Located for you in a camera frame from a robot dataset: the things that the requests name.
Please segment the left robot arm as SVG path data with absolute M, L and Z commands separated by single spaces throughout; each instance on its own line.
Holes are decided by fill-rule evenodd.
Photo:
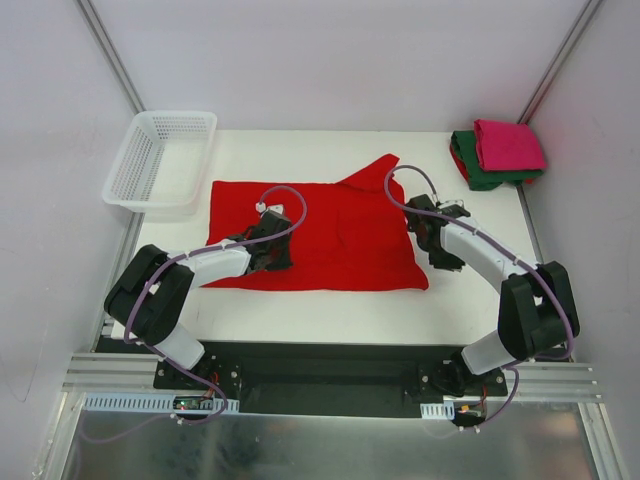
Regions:
M 133 257 L 106 296 L 104 310 L 134 339 L 178 364 L 177 377 L 192 389 L 205 386 L 212 366 L 205 347 L 180 323 L 190 291 L 219 280 L 290 268 L 291 220 L 284 206 L 260 206 L 257 224 L 239 234 L 172 258 L 150 244 Z

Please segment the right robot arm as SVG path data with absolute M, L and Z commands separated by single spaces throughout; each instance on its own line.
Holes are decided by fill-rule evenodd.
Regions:
M 505 366 L 573 345 L 580 323 L 564 266 L 520 259 L 464 207 L 433 202 L 426 194 L 407 202 L 405 217 L 433 268 L 456 272 L 468 266 L 499 294 L 496 328 L 436 367 L 429 375 L 432 388 L 470 395 Z

